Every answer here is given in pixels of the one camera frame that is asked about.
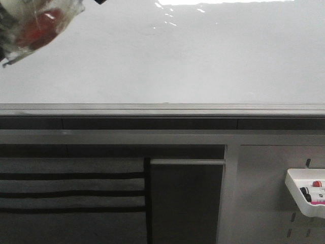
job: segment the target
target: gray wall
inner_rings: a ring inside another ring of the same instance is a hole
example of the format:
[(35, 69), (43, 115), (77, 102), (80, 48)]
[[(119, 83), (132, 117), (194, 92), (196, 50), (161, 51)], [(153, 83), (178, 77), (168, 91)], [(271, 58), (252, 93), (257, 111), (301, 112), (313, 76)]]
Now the gray wall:
[(0, 70), (0, 103), (324, 102), (323, 0), (84, 4), (53, 43)]

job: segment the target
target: white plastic tray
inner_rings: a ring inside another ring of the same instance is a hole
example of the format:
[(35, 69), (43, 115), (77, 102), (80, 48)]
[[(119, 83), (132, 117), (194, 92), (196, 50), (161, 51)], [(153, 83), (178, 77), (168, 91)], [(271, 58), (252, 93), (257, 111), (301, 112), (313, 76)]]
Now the white plastic tray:
[[(313, 187), (312, 183), (316, 180), (322, 181), (323, 186), (320, 188)], [(308, 217), (325, 218), (325, 204), (315, 204), (313, 203), (315, 199), (311, 203), (308, 202), (300, 190), (302, 187), (307, 187), (311, 195), (319, 195), (318, 193), (324, 192), (325, 201), (325, 169), (288, 169), (285, 184), (302, 214)]]

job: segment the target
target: clear plastic bag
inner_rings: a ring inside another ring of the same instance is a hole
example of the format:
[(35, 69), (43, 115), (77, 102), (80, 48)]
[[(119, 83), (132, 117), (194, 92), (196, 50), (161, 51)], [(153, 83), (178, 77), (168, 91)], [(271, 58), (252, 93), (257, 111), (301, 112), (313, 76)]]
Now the clear plastic bag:
[(8, 60), (4, 66), (50, 43), (84, 11), (82, 1), (0, 0), (0, 49)]

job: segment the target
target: gray metal frame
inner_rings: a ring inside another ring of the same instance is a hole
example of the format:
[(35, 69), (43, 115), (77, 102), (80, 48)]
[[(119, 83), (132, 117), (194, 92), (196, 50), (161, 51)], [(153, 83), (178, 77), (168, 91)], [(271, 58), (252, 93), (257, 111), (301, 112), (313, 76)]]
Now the gray metal frame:
[(324, 117), (325, 104), (0, 104), (0, 116)]

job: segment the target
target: red object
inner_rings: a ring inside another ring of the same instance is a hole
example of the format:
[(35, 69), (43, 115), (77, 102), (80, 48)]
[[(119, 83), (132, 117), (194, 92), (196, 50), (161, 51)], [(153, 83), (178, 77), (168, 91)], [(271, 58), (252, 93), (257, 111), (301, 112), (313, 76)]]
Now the red object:
[(39, 14), (22, 29), (16, 44), (33, 50), (49, 44), (59, 35), (56, 27), (62, 16), (60, 9), (51, 9)]
[(321, 187), (321, 181), (320, 180), (316, 180), (313, 182), (313, 187)]
[(325, 202), (311, 202), (311, 204), (313, 204), (313, 205), (318, 205), (318, 204), (325, 205)]

